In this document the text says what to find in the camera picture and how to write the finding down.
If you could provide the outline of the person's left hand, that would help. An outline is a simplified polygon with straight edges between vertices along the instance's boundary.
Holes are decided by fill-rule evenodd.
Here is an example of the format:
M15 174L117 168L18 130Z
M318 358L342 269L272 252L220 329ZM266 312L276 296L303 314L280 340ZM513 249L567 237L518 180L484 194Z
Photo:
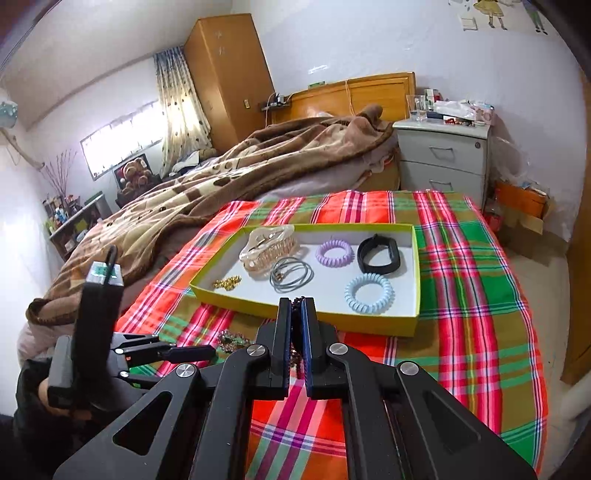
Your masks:
M38 386L37 394L44 408L54 416L69 417L76 421L89 421L92 414L87 410L67 410L52 407L48 400L48 379L45 378Z

